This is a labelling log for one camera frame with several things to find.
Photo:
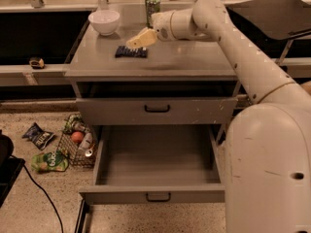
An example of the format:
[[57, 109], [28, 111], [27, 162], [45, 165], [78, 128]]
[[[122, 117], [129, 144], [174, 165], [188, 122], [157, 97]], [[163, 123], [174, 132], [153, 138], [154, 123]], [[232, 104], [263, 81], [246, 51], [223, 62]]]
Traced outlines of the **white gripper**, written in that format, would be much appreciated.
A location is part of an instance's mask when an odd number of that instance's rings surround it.
[[153, 29], [145, 27], [125, 45], [131, 49], [139, 49], [153, 45], [157, 38], [163, 42], [174, 41], [175, 37], [171, 29], [172, 16], [173, 11], [152, 14]]

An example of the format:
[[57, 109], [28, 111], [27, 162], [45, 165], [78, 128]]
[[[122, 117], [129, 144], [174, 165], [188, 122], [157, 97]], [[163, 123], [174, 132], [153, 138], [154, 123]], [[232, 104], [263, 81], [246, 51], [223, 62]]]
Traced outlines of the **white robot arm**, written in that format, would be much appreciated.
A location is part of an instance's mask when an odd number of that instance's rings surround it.
[[232, 23], [221, 0], [155, 13], [152, 24], [127, 46], [205, 34], [252, 102], [226, 133], [226, 232], [311, 233], [311, 95]]

